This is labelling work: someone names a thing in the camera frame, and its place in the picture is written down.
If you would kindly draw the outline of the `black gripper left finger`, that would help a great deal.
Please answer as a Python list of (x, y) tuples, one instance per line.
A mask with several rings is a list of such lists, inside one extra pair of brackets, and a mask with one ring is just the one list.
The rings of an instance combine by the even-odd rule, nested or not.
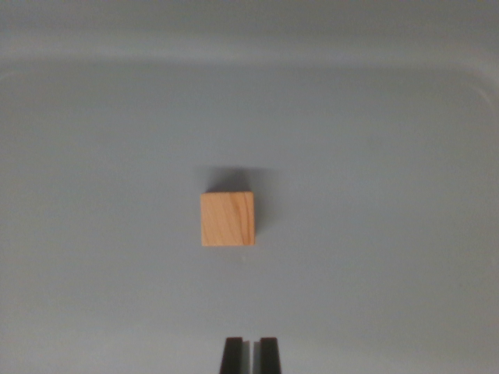
[(220, 374), (243, 374), (250, 372), (250, 343), (242, 337), (227, 337), (221, 364)]

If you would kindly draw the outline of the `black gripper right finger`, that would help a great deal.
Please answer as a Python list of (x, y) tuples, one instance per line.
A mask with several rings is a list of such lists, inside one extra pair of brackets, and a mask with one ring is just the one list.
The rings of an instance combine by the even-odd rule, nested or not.
[(282, 374), (276, 337), (262, 337), (253, 344), (253, 374)]

